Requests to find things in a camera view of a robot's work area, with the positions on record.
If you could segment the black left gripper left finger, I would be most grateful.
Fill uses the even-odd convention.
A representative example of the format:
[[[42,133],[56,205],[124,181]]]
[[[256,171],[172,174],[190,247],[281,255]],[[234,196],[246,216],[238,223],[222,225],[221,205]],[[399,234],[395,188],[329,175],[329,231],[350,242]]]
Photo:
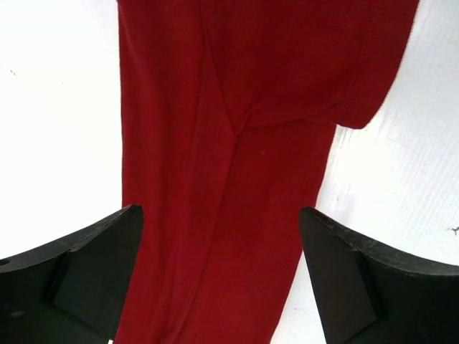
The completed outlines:
[[[108,343],[118,331],[143,232],[130,205],[1,260],[1,343]]]

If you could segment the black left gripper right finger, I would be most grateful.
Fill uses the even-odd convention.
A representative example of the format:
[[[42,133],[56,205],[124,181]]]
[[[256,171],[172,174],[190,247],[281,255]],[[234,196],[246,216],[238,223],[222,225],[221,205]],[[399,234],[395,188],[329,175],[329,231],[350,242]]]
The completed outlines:
[[[395,249],[301,209],[299,230],[327,343],[458,342],[458,266]]]

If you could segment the red t shirt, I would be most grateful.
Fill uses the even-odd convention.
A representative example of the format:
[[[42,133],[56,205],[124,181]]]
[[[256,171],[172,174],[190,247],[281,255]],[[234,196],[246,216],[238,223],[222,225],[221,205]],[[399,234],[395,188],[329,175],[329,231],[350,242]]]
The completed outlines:
[[[337,126],[363,128],[416,1],[119,1],[123,203],[144,229],[117,343],[269,343]]]

